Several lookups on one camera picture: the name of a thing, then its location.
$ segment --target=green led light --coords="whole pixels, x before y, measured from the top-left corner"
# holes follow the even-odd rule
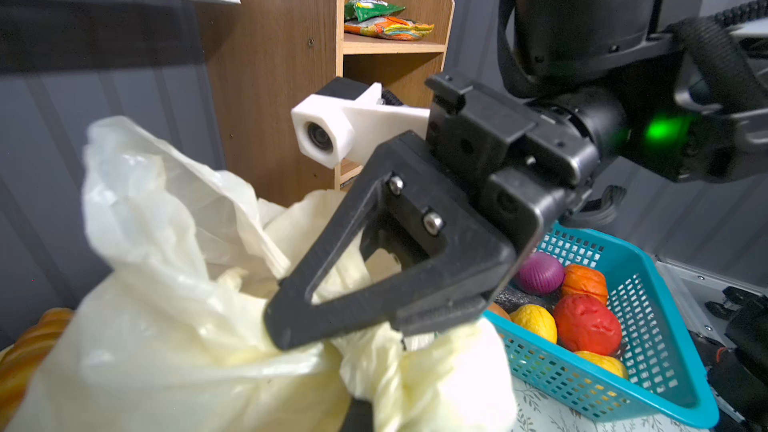
[[[688,116],[657,116],[648,125],[645,141],[649,145],[671,145],[684,134],[690,123]]]

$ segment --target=tablecloth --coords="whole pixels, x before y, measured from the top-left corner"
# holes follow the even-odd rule
[[[518,401],[514,432],[697,432],[665,415],[596,423],[539,389],[513,378]]]

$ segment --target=white plastic bag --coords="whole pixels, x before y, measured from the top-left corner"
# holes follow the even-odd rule
[[[83,300],[8,430],[335,432],[350,394],[373,403],[376,430],[512,428],[504,348],[485,320],[407,352],[387,323],[287,352],[272,344],[266,300],[340,192],[284,209],[125,118],[96,122],[88,138],[86,233],[114,272]],[[371,282],[358,248],[315,299]]]

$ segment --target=red ball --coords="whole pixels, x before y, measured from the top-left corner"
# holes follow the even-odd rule
[[[613,355],[621,345],[621,323],[591,295],[566,295],[554,307],[554,322],[563,347]]]

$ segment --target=corrugated wall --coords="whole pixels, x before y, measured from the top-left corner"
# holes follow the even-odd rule
[[[702,14],[749,0],[704,0]],[[456,0],[446,68],[503,90],[496,63],[498,0]],[[651,254],[768,286],[768,176],[725,185],[673,184],[620,158],[598,180],[629,189],[605,228]]]
[[[108,273],[83,234],[81,154],[113,115],[225,168],[194,5],[0,0],[0,348]]]

